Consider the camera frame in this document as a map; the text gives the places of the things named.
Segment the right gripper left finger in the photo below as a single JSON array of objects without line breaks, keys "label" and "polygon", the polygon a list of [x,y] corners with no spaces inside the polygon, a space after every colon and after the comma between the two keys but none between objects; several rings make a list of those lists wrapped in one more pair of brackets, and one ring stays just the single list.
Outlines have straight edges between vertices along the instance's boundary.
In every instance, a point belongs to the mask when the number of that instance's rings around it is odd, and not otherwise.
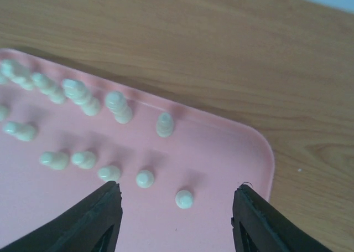
[{"label": "right gripper left finger", "polygon": [[123,210],[109,181],[69,210],[1,251],[115,251]]}]

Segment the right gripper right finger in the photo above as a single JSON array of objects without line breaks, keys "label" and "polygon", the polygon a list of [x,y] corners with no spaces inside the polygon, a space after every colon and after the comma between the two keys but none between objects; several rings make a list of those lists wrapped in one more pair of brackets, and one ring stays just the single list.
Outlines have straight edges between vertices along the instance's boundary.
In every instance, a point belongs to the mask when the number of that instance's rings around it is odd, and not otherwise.
[{"label": "right gripper right finger", "polygon": [[299,229],[247,184],[235,191],[232,211],[236,251],[330,251]]}]

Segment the white pawn five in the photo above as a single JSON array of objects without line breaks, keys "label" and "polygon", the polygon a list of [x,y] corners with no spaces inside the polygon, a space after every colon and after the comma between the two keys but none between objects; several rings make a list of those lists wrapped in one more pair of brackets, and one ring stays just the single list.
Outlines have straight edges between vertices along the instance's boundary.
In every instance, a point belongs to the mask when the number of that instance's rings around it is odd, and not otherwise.
[{"label": "white pawn five", "polygon": [[121,170],[117,166],[108,165],[100,168],[97,172],[97,175],[101,180],[105,182],[118,182],[121,177]]}]

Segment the white pawn six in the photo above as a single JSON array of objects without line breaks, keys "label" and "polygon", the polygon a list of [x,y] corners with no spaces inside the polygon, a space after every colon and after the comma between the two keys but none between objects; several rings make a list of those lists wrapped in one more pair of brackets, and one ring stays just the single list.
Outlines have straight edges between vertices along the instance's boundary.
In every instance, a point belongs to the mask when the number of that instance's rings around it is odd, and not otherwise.
[{"label": "white pawn six", "polygon": [[149,170],[141,170],[136,176],[136,184],[141,188],[149,188],[154,183],[154,174]]}]

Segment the white pawn seven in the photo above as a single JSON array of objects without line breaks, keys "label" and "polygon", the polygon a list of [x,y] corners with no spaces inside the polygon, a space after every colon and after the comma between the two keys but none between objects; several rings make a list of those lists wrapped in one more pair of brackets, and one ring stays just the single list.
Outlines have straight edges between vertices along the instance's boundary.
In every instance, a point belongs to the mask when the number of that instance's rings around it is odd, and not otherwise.
[{"label": "white pawn seven", "polygon": [[175,196],[176,205],[181,209],[191,208],[194,203],[194,197],[188,190],[178,191]]}]

